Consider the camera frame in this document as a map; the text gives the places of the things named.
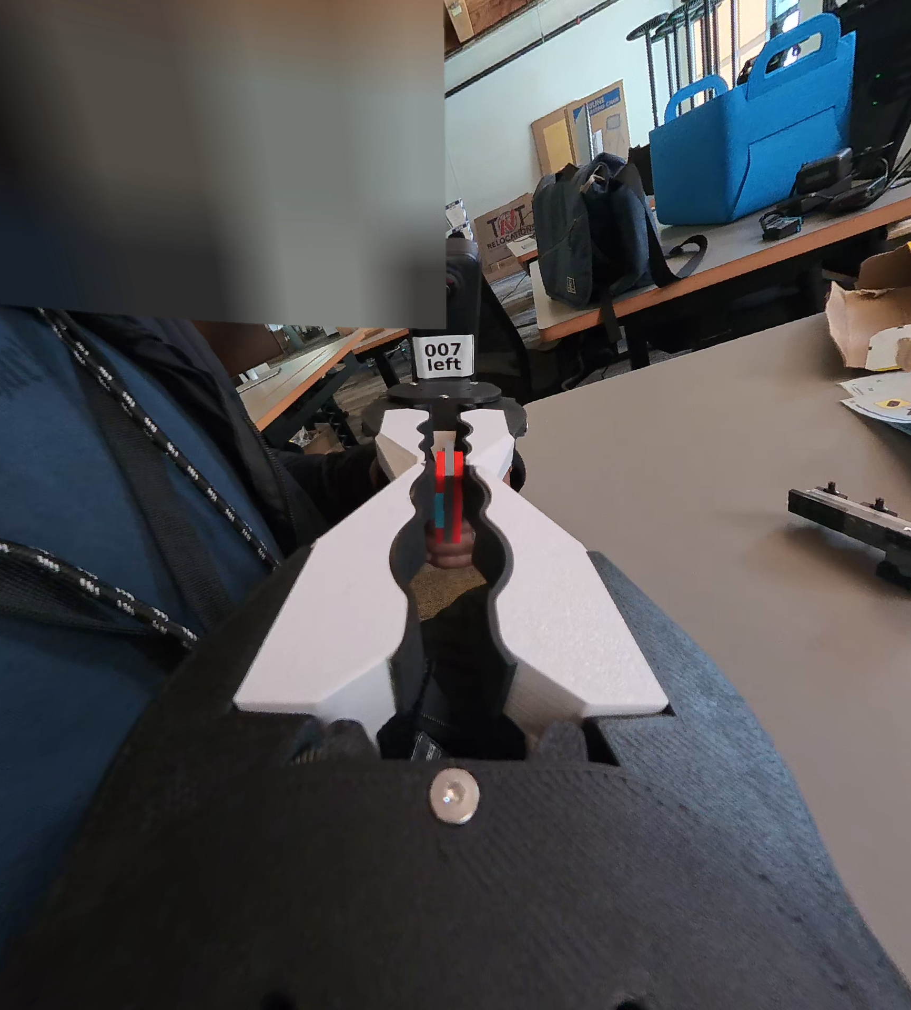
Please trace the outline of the red teal grey brick assembly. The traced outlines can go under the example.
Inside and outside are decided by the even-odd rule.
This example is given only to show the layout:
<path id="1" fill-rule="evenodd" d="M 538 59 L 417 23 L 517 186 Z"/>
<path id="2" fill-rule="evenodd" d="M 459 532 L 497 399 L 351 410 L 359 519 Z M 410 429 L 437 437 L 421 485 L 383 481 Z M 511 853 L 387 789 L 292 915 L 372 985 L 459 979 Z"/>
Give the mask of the red teal grey brick assembly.
<path id="1" fill-rule="evenodd" d="M 463 452 L 449 446 L 434 454 L 433 537 L 436 544 L 462 543 Z"/>

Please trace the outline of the person's left hand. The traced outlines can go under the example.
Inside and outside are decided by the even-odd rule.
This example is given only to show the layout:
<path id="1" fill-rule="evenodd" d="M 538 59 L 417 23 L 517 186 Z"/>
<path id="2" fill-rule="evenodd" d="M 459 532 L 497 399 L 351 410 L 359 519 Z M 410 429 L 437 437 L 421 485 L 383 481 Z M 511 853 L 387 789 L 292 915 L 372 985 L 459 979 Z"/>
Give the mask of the person's left hand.
<path id="1" fill-rule="evenodd" d="M 462 521 L 459 541 L 437 540 L 437 531 L 431 523 L 425 525 L 426 562 L 439 570 L 458 570 L 473 566 L 474 529 Z"/>

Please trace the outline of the torn cardboard toy box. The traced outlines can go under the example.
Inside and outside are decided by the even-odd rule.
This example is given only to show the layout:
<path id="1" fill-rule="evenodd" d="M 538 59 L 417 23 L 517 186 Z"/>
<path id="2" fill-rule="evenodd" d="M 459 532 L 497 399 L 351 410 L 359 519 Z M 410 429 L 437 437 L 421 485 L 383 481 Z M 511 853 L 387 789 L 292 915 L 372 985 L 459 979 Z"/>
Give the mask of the torn cardboard toy box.
<path id="1" fill-rule="evenodd" d="M 832 283 L 825 316 L 847 368 L 911 372 L 911 241 L 867 259 L 853 290 Z"/>

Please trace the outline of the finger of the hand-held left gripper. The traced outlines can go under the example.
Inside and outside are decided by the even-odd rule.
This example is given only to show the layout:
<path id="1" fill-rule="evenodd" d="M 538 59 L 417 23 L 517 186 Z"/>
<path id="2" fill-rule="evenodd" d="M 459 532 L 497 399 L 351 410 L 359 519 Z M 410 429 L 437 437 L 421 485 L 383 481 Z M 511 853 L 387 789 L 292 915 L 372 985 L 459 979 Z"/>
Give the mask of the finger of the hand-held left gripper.
<path id="1" fill-rule="evenodd" d="M 434 424 L 429 410 L 391 407 L 384 411 L 378 433 L 374 436 L 379 468 L 388 482 L 396 481 L 410 470 L 436 475 Z"/>
<path id="2" fill-rule="evenodd" d="M 468 482 L 471 470 L 476 468 L 510 484 L 515 437 L 509 430 L 504 412 L 466 410 L 460 414 L 460 420 L 468 426 L 468 433 L 463 436 L 462 483 Z"/>

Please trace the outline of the flat cardboard sheet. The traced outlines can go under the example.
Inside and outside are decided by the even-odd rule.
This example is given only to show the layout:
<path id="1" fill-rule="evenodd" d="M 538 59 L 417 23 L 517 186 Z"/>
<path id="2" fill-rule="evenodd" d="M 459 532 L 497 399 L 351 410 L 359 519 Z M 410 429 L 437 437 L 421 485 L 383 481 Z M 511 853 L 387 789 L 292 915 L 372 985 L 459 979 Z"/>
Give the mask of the flat cardboard sheet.
<path id="1" fill-rule="evenodd" d="M 631 147 L 624 84 L 617 81 L 530 125 L 540 177 L 599 154 L 627 159 Z"/>

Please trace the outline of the person's left forearm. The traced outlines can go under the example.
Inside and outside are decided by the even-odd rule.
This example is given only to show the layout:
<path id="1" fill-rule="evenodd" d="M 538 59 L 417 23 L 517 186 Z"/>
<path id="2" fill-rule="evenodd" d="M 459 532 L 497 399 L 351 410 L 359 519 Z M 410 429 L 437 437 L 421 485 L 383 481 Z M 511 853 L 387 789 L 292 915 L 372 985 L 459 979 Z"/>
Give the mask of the person's left forearm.
<path id="1" fill-rule="evenodd" d="M 311 544 L 348 518 L 385 482 L 372 442 L 329 453 L 269 450 L 282 475 L 299 544 Z"/>

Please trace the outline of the black power adapter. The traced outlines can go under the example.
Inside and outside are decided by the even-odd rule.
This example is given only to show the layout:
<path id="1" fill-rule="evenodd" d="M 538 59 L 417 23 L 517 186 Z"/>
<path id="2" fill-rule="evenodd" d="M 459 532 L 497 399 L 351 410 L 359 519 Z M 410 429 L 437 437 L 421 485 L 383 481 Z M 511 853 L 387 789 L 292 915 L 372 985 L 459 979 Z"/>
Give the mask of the black power adapter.
<path id="1" fill-rule="evenodd" d="M 853 149 L 843 147 L 834 155 L 817 158 L 801 165 L 797 171 L 791 195 L 807 196 L 831 188 L 852 184 Z"/>

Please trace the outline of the black stool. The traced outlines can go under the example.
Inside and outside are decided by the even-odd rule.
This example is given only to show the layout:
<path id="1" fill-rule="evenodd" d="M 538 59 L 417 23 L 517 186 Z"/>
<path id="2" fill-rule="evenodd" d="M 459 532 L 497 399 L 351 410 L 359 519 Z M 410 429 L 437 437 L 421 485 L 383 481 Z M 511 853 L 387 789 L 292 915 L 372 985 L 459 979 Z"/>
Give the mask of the black stool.
<path id="1" fill-rule="evenodd" d="M 670 97 L 684 86 L 722 70 L 720 1 L 681 2 L 654 34 L 664 43 Z"/>
<path id="2" fill-rule="evenodd" d="M 642 22 L 627 35 L 627 42 L 642 41 L 646 57 L 647 77 L 649 78 L 649 90 L 651 101 L 652 126 L 657 128 L 660 120 L 659 87 L 656 81 L 656 62 L 654 45 L 656 43 L 660 28 L 664 27 L 669 14 L 664 11 L 654 15 L 650 19 Z"/>

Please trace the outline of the dark monitor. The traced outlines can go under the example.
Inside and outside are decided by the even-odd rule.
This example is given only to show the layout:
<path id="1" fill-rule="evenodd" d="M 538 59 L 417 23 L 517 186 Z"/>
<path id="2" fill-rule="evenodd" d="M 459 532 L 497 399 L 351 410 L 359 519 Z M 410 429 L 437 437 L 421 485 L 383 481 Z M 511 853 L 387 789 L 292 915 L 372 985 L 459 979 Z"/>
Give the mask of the dark monitor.
<path id="1" fill-rule="evenodd" d="M 855 37 L 849 144 L 895 158 L 911 123 L 911 1 L 849 1 L 838 17 Z"/>

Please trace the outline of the blue felt bag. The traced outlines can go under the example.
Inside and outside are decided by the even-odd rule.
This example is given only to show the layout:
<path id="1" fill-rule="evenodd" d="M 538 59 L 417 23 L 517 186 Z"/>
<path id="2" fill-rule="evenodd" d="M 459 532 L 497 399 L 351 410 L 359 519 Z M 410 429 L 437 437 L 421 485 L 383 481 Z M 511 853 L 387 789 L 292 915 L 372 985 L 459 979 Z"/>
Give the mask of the blue felt bag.
<path id="1" fill-rule="evenodd" d="M 746 81 L 677 91 L 650 135 L 661 225 L 725 224 L 787 198 L 803 164 L 849 141 L 855 34 L 819 14 L 771 39 Z"/>

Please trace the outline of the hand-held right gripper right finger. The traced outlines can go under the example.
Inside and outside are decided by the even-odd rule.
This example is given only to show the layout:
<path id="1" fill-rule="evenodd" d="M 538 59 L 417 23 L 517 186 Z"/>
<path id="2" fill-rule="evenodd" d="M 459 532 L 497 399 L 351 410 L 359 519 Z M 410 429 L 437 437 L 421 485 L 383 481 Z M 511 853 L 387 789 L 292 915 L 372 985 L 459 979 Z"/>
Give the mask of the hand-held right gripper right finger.
<path id="1" fill-rule="evenodd" d="M 489 587 L 489 626 L 513 665 L 499 688 L 520 728 L 603 716 L 651 716 L 663 687 L 587 549 L 480 468 L 467 467 L 474 563 Z"/>

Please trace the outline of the cardboard box red print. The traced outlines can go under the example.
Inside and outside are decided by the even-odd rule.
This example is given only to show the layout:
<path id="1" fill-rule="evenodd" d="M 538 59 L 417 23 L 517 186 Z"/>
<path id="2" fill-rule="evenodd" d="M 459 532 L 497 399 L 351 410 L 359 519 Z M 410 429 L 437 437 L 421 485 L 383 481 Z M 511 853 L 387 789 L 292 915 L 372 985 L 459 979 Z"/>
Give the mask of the cardboard box red print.
<path id="1" fill-rule="evenodd" d="M 486 276 L 503 278 L 520 272 L 521 264 L 509 243 L 520 243 L 534 236 L 532 195 L 522 194 L 476 217 L 473 233 Z"/>

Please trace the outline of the wood edged table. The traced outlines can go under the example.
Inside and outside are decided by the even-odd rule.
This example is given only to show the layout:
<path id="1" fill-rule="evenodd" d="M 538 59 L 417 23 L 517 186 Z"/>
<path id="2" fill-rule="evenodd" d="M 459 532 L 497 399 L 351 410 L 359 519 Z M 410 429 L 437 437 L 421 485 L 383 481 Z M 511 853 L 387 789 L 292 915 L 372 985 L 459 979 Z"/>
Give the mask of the wood edged table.
<path id="1" fill-rule="evenodd" d="M 614 302 L 629 347 L 675 352 L 750 335 L 822 311 L 831 280 L 853 281 L 868 257 L 898 245 L 911 219 L 911 181 L 872 206 L 818 214 L 800 233 L 765 241 L 757 218 L 707 228 L 709 246 L 687 279 L 638 288 Z"/>

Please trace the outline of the dark blue backpack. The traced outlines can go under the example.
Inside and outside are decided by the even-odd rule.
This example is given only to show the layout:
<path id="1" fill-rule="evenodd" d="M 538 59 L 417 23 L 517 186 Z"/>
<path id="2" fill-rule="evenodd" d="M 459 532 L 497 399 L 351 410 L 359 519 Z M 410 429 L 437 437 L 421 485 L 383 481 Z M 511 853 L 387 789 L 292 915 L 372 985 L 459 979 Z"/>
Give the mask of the dark blue backpack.
<path id="1" fill-rule="evenodd" d="M 532 210 L 544 290 L 574 309 L 684 280 L 708 248 L 695 234 L 665 252 L 639 171 L 613 154 L 544 177 Z"/>

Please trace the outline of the black grey brick model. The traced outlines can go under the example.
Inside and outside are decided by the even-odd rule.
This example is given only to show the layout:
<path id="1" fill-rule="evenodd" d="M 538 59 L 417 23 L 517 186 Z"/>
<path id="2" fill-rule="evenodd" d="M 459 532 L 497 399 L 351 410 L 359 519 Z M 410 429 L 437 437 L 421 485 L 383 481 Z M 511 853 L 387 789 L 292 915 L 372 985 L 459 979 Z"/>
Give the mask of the black grey brick model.
<path id="1" fill-rule="evenodd" d="M 890 510 L 883 498 L 853 501 L 834 482 L 809 490 L 790 489 L 790 513 L 883 553 L 877 575 L 911 592 L 911 521 Z"/>

